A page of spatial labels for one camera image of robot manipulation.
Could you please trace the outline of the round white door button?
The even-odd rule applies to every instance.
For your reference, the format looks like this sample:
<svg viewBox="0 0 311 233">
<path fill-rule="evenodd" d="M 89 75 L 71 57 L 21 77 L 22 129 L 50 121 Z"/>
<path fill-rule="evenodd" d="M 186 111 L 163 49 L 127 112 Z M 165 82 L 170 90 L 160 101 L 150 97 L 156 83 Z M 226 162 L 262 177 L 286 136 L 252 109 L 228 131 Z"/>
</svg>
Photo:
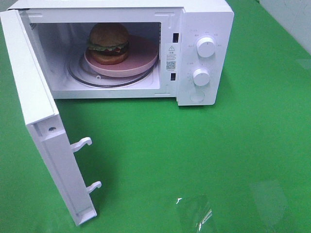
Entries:
<svg viewBox="0 0 311 233">
<path fill-rule="evenodd" d="M 190 99 L 193 102 L 200 103 L 204 100 L 205 94 L 202 91 L 193 92 L 190 94 Z"/>
</svg>

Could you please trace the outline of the pink round plate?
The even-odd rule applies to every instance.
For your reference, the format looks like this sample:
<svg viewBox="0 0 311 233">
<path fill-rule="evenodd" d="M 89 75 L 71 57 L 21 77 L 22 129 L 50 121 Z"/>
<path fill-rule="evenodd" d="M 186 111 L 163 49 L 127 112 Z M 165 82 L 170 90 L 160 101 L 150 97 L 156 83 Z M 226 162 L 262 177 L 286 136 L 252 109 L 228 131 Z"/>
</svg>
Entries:
<svg viewBox="0 0 311 233">
<path fill-rule="evenodd" d="M 98 63 L 89 51 L 85 52 L 85 60 L 94 71 L 109 77 L 129 77 L 149 70 L 157 61 L 158 47 L 151 40 L 136 36 L 129 36 L 128 57 L 115 65 L 102 65 Z"/>
</svg>

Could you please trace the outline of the burger with lettuce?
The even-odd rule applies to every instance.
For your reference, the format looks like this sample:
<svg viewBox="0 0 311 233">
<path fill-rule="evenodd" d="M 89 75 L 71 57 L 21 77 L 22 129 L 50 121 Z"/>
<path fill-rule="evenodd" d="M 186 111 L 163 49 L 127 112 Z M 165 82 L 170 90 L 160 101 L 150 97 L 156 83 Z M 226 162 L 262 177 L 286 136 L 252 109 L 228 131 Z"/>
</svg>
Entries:
<svg viewBox="0 0 311 233">
<path fill-rule="evenodd" d="M 90 31 L 87 51 L 102 65 L 123 62 L 129 54 L 129 33 L 120 23 L 97 23 Z"/>
</svg>

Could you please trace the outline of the white microwave door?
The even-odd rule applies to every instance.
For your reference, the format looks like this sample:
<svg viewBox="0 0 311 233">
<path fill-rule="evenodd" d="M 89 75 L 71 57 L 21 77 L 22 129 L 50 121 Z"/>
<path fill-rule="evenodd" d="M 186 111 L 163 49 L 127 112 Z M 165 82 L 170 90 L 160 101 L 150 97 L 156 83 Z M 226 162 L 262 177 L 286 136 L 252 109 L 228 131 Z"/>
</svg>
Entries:
<svg viewBox="0 0 311 233">
<path fill-rule="evenodd" d="M 101 182 L 86 186 L 74 153 L 91 145 L 90 137 L 69 142 L 37 55 L 27 35 L 29 20 L 18 10 L 0 14 L 25 125 L 76 225 L 97 215 L 90 193 Z"/>
</svg>

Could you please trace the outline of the white lower microwave knob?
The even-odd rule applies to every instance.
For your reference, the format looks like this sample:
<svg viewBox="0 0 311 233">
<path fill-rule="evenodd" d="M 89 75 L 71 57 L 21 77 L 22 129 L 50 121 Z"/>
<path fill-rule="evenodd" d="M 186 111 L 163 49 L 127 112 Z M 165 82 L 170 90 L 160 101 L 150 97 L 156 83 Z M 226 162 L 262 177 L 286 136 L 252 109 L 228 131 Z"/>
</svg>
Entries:
<svg viewBox="0 0 311 233">
<path fill-rule="evenodd" d="M 196 86 L 205 86 L 210 82 L 210 74 L 207 69 L 199 68 L 193 72 L 193 82 Z"/>
</svg>

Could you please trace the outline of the white microwave knob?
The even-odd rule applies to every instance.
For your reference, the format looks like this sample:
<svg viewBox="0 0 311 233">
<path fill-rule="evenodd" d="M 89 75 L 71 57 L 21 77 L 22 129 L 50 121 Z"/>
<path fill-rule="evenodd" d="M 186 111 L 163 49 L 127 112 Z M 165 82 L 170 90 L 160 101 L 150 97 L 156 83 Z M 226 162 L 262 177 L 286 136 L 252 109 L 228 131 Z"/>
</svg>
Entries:
<svg viewBox="0 0 311 233">
<path fill-rule="evenodd" d="M 199 68 L 193 72 L 193 82 L 196 86 L 205 86 L 210 82 L 210 74 L 207 69 Z"/>
<path fill-rule="evenodd" d="M 200 57 L 208 58 L 215 53 L 216 42 L 210 35 L 206 35 L 197 41 L 196 48 Z"/>
</svg>

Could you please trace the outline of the white microwave oven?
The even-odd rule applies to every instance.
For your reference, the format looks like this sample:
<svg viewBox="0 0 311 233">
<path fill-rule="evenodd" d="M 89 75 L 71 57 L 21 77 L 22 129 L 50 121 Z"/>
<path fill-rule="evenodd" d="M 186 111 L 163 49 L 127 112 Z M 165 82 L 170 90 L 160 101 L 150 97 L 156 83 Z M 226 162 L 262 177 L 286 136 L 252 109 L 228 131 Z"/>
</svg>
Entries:
<svg viewBox="0 0 311 233">
<path fill-rule="evenodd" d="M 224 0 L 19 0 L 1 21 L 19 91 L 54 99 L 216 100 Z"/>
</svg>

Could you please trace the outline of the white upper microwave knob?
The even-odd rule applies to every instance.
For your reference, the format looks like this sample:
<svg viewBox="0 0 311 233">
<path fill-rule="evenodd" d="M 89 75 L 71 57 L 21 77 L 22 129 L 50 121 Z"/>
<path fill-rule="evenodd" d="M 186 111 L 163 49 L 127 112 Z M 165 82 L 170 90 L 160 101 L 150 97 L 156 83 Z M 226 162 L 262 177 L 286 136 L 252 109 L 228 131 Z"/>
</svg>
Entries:
<svg viewBox="0 0 311 233">
<path fill-rule="evenodd" d="M 208 58 L 215 53 L 216 42 L 210 35 L 206 35 L 197 41 L 196 48 L 200 57 Z"/>
</svg>

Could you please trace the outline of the glass microwave turntable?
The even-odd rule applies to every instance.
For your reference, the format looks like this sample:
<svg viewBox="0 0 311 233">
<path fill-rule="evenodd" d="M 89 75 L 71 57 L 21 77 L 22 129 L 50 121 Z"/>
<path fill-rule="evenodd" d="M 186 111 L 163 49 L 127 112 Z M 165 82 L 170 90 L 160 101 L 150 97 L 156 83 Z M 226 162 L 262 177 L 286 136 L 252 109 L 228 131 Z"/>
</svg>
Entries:
<svg viewBox="0 0 311 233">
<path fill-rule="evenodd" d="M 128 77 L 109 77 L 94 71 L 84 55 L 73 55 L 67 66 L 69 74 L 78 82 L 96 88 L 152 88 L 157 85 L 154 72 L 158 71 L 158 62 L 149 70 Z"/>
</svg>

